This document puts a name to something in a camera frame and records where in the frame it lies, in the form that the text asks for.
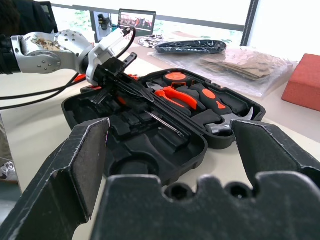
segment hammer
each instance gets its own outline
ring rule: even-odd
[[[249,113],[244,116],[237,116],[235,115],[231,108],[224,105],[220,98],[217,96],[216,93],[213,93],[211,90],[204,87],[201,83],[197,83],[192,85],[189,89],[195,90],[199,93],[200,102],[208,109],[212,109],[216,114],[222,117],[223,123],[215,124],[210,123],[207,124],[205,127],[206,129],[212,134],[218,134],[224,131],[230,131],[230,124],[232,120],[251,120],[254,114],[254,108],[251,107]]]

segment screen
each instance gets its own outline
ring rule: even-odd
[[[121,29],[135,27],[136,36],[152,35],[156,20],[155,11],[120,9],[118,27]]]
[[[111,14],[94,11],[93,15],[91,15],[91,22],[93,21],[94,24],[92,24],[92,27],[95,31],[95,42],[99,43],[102,38],[108,36],[112,32]]]

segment sneaker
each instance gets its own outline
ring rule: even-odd
[[[16,173],[15,165],[8,161],[2,167],[0,167],[0,181],[18,183],[18,176]]]

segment dark hair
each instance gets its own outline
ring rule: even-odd
[[[16,35],[20,27],[20,14],[12,0],[0,0],[0,35]]]

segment black cloth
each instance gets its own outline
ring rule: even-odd
[[[33,32],[51,34],[57,24],[43,10],[39,2],[29,0],[13,0],[20,13],[20,29],[17,35]]]

